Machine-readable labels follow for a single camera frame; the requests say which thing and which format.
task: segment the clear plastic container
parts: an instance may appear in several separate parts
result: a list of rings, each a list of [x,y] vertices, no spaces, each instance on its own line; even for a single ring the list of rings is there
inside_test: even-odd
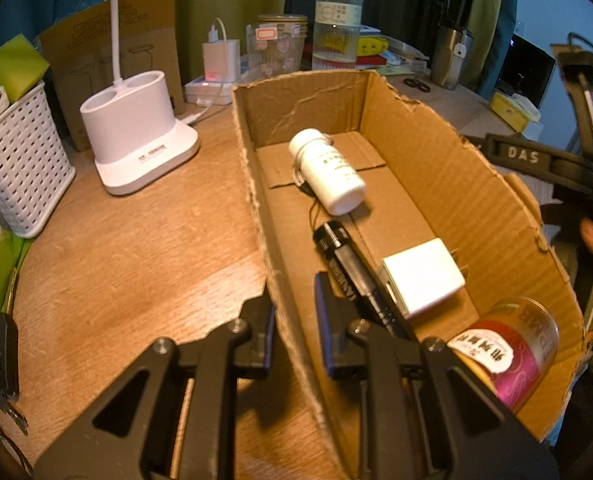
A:
[[[262,14],[248,25],[250,79],[262,79],[301,69],[307,18],[300,14]]]

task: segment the yellow sponge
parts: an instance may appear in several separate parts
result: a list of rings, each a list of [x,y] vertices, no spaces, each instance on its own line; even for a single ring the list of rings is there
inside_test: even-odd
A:
[[[50,64],[23,34],[0,46],[0,86],[13,103],[39,82]]]

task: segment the plastic water bottle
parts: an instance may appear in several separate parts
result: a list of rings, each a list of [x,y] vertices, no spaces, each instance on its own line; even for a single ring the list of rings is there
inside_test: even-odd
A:
[[[317,0],[312,68],[354,68],[363,0]]]

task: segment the white cable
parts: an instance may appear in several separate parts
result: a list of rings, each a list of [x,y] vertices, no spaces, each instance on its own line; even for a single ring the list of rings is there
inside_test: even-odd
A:
[[[114,86],[123,81],[118,50],[118,0],[110,0],[110,34],[112,35],[112,77]]]
[[[221,33],[223,34],[223,57],[224,57],[224,69],[223,69],[223,75],[221,77],[221,85],[219,85],[218,91],[216,92],[216,94],[214,94],[214,97],[212,97],[212,101],[210,102],[210,104],[208,105],[208,107],[205,110],[200,111],[198,114],[192,114],[191,116],[186,117],[183,122],[186,124],[189,124],[190,126],[192,126],[192,124],[196,124],[199,122],[199,119],[201,117],[203,117],[203,115],[205,115],[205,113],[212,107],[212,105],[214,103],[216,103],[216,100],[219,98],[219,95],[221,95],[221,92],[223,91],[223,87],[225,85],[225,78],[227,77],[227,58],[228,58],[228,47],[227,47],[227,32],[225,31],[225,25],[223,23],[223,20],[221,20],[221,18],[215,18],[214,22],[212,22],[212,26],[218,22],[219,25],[221,26]]]

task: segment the white plastic basket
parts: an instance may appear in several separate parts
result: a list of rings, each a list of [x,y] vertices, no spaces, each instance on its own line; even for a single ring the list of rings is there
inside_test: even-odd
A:
[[[0,116],[0,213],[14,234],[37,236],[76,171],[39,82]]]

